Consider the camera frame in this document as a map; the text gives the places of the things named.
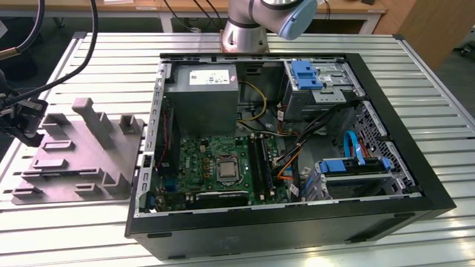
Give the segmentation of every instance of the red wire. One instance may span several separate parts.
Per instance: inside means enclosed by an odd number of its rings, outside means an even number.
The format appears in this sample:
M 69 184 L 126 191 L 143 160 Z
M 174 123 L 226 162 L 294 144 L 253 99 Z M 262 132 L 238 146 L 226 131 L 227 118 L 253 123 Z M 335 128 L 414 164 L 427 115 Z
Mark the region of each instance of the red wire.
M 161 160 L 158 161 L 157 168 L 161 167 L 163 158 L 165 158 L 165 153 L 167 152 L 167 147 L 169 147 L 169 134 L 167 134 L 167 115 L 163 112 L 163 137 L 165 137 L 165 148 L 163 148 L 163 153 Z

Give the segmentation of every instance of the metal rail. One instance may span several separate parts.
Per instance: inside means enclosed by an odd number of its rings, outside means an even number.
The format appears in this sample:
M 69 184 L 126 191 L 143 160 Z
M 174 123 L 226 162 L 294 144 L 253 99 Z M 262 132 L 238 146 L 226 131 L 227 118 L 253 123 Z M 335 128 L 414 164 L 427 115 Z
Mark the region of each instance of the metal rail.
M 53 78 L 83 61 L 91 36 L 71 43 Z M 406 42 L 393 36 L 310 35 L 289 42 L 270 34 L 271 52 L 361 53 L 406 127 L 455 199 L 458 208 L 418 222 L 377 242 L 313 249 L 199 258 L 195 266 L 402 266 L 470 265 L 475 260 L 474 119 Z M 219 52 L 218 34 L 103 33 L 90 66 L 45 95 L 49 112 L 71 110 L 91 97 L 110 119 L 133 113 L 149 121 L 162 52 Z M 15 142 L 0 163 L 0 193 L 14 189 L 35 149 Z M 161 264 L 135 240 L 126 239 L 129 201 L 15 206 L 0 194 L 0 266 L 149 266 Z

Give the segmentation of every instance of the motherboard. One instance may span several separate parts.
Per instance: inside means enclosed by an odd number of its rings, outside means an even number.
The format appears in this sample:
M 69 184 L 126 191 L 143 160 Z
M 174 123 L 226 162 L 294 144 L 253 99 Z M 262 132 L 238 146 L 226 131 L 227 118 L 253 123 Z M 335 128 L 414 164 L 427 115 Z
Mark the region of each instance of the motherboard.
M 179 175 L 162 180 L 161 210 L 223 207 L 225 199 L 230 206 L 287 203 L 286 184 L 273 180 L 278 154 L 274 136 L 182 139 Z

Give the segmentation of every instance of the open computer tower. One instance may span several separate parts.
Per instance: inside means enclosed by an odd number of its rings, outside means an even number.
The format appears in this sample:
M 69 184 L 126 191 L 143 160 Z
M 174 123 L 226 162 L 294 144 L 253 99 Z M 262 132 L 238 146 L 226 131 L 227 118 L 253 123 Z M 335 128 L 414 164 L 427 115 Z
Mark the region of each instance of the open computer tower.
M 163 54 L 126 236 L 159 259 L 383 238 L 455 204 L 359 54 Z

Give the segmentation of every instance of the black cable hose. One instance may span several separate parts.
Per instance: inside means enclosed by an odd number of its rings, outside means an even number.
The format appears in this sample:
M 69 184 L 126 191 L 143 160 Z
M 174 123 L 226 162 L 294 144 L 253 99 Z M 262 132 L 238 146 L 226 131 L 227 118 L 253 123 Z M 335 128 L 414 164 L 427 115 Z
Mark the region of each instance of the black cable hose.
M 333 14 L 333 9 L 330 8 L 329 0 L 325 0 L 325 1 L 326 1 L 326 4 L 327 4 L 327 14 L 329 14 L 329 18 L 326 16 L 326 19 L 330 19 L 331 18 L 331 14 Z
M 39 35 L 39 29 L 42 28 L 43 24 L 43 18 L 45 18 L 45 0 L 38 0 L 38 15 L 37 15 L 37 22 L 35 26 L 31 30 L 31 33 L 27 37 L 27 39 L 23 41 L 23 43 L 17 47 L 17 51 L 22 53 L 29 49 L 31 44 L 34 43 L 38 35 Z
M 195 4 L 197 4 L 197 6 L 199 7 L 199 9 L 202 10 L 203 14 L 209 17 L 209 19 L 210 19 L 210 21 L 213 22 L 215 28 L 217 28 L 218 30 L 221 30 L 221 28 L 218 27 L 218 25 L 217 25 L 217 23 L 215 23 L 215 21 L 214 21 L 214 18 L 211 18 L 209 12 L 205 10 L 205 8 L 203 8 L 202 5 L 199 4 L 199 2 L 198 2 L 197 0 L 194 0 L 194 2 L 195 2 Z
M 207 0 L 207 3 L 209 3 L 209 5 L 211 6 L 211 8 L 214 9 L 215 14 L 217 14 L 217 17 L 218 17 L 218 19 L 221 20 L 222 29 L 225 29 L 225 25 L 223 25 L 223 21 L 222 21 L 221 14 L 218 13 L 218 10 L 217 10 L 214 4 L 210 2 L 210 0 Z
M 91 0 L 91 9 L 93 9 L 93 39 L 91 39 L 91 46 L 89 49 L 87 57 L 85 59 L 85 62 L 82 65 L 67 75 L 65 75 L 62 78 L 58 80 L 53 81 L 50 84 L 37 88 L 35 90 L 31 90 L 30 92 L 15 96 L 12 98 L 7 98 L 4 100 L 4 105 L 10 106 L 15 103 L 19 103 L 19 101 L 26 100 L 27 98 L 33 97 L 34 95 L 43 93 L 45 91 L 53 89 L 57 85 L 61 85 L 63 82 L 66 82 L 69 79 L 75 77 L 87 67 L 90 60 L 93 58 L 93 54 L 95 51 L 97 47 L 97 41 L 98 41 L 98 29 L 99 29 L 99 17 L 98 17 L 98 5 L 97 5 L 97 0 Z
M 182 20 L 182 18 L 178 17 L 175 11 L 173 10 L 173 8 L 171 8 L 170 4 L 169 4 L 169 1 L 167 1 L 167 0 L 163 0 L 163 1 L 165 1 L 165 4 L 167 5 L 167 7 L 169 7 L 171 13 L 173 13 L 174 17 L 178 19 L 178 22 L 182 24 L 182 26 L 185 26 L 185 28 L 186 28 L 187 30 L 190 30 L 191 32 L 194 32 L 194 30 L 187 26 L 187 24 L 185 23 L 185 21 Z
M 291 202 L 301 202 L 302 197 L 302 181 L 301 181 L 301 174 L 299 174 L 299 156 L 295 157 L 293 163 L 290 164 L 290 169 L 293 170 L 293 183 L 299 189 L 299 196 L 295 196 L 293 193 L 293 197 L 290 199 Z

